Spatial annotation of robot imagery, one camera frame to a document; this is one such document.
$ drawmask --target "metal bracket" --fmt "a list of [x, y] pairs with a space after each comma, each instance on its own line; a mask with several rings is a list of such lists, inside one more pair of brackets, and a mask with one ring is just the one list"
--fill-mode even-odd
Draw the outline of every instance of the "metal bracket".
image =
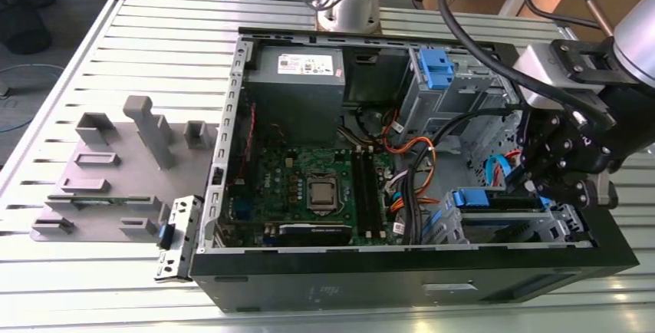
[[161, 252], [155, 282], [190, 282], [191, 253], [197, 245], [203, 202], [195, 196], [174, 201], [169, 222], [161, 229]]

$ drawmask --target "power supply label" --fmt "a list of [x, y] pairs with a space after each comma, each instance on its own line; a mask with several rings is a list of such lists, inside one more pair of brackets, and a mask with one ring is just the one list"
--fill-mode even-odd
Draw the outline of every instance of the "power supply label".
[[311, 54], [282, 54], [278, 58], [279, 74], [314, 74], [333, 76], [333, 56]]

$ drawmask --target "green circuit board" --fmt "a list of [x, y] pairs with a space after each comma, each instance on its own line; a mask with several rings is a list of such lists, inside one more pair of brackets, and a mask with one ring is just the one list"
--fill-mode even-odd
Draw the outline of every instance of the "green circuit board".
[[[238, 230], [243, 247], [259, 247], [265, 243], [265, 226], [285, 223], [335, 223], [354, 229], [353, 246], [389, 245], [395, 242], [386, 222], [382, 198], [385, 174], [390, 173], [393, 157], [387, 153], [374, 156], [374, 166], [379, 175], [381, 214], [385, 238], [361, 236], [358, 232], [358, 209], [355, 206], [351, 150], [274, 148], [265, 149], [259, 157], [254, 195], [231, 190], [231, 207], [253, 207], [249, 220], [255, 226]], [[329, 179], [337, 184], [337, 209], [314, 211], [309, 202], [310, 186], [315, 180]]]

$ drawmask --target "red wire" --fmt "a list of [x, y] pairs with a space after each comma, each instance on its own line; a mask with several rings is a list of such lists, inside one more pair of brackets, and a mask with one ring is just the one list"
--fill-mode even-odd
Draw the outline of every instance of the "red wire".
[[[505, 157], [508, 159], [513, 159], [517, 155], [520, 155], [522, 153], [521, 150], [513, 150], [510, 151], [508, 154], [505, 154]], [[494, 169], [494, 182], [492, 183], [492, 186], [498, 186], [501, 184], [501, 178], [500, 178], [500, 174], [501, 174], [501, 167], [500, 165], [497, 164], [496, 166], [496, 169]]]
[[246, 143], [246, 151], [245, 151], [245, 158], [242, 160], [242, 167], [239, 168], [239, 175], [237, 176], [235, 180], [231, 182], [231, 185], [235, 184], [237, 180], [242, 178], [242, 176], [245, 175], [246, 161], [249, 160], [250, 150], [253, 146], [253, 136], [255, 134], [255, 105], [257, 104], [253, 103], [253, 105], [250, 106], [250, 115], [251, 115], [250, 133], [249, 133], [249, 142]]

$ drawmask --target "floor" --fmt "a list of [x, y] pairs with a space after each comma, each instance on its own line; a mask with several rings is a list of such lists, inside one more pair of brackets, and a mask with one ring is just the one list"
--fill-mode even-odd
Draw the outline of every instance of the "floor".
[[[0, 46], [0, 70], [17, 64], [55, 64], [66, 67], [86, 32], [107, 0], [58, 0], [42, 8], [41, 14], [51, 30], [54, 43], [49, 50], [34, 55], [14, 55]], [[413, 8], [411, 0], [381, 0], [385, 7]], [[17, 147], [26, 126], [3, 132], [30, 121], [57, 82], [54, 68], [17, 68], [0, 74], [2, 82], [13, 88], [11, 96], [0, 99], [0, 165]]]

